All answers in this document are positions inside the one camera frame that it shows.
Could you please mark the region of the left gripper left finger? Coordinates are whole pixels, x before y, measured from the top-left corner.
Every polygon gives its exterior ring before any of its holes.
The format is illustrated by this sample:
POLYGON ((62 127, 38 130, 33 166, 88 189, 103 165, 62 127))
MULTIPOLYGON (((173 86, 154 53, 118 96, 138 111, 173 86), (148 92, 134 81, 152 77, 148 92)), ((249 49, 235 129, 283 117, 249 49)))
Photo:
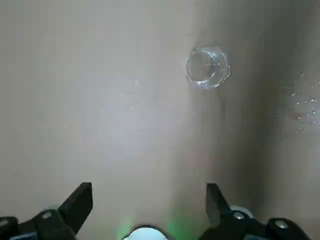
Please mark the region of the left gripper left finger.
POLYGON ((19 222, 14 216, 0 218, 2 240, 76 240, 93 209, 90 182, 81 183, 58 207, 45 209, 33 218, 19 222))

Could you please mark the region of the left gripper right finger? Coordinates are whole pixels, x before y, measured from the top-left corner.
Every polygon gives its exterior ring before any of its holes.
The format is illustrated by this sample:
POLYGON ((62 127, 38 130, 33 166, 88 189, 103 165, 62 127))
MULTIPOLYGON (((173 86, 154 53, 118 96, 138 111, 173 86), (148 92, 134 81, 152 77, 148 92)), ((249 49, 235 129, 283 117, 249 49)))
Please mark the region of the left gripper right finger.
POLYGON ((205 210, 210 227, 201 240, 309 240, 297 223, 283 217, 263 224, 240 209, 232 209, 216 183, 206 185, 205 210))

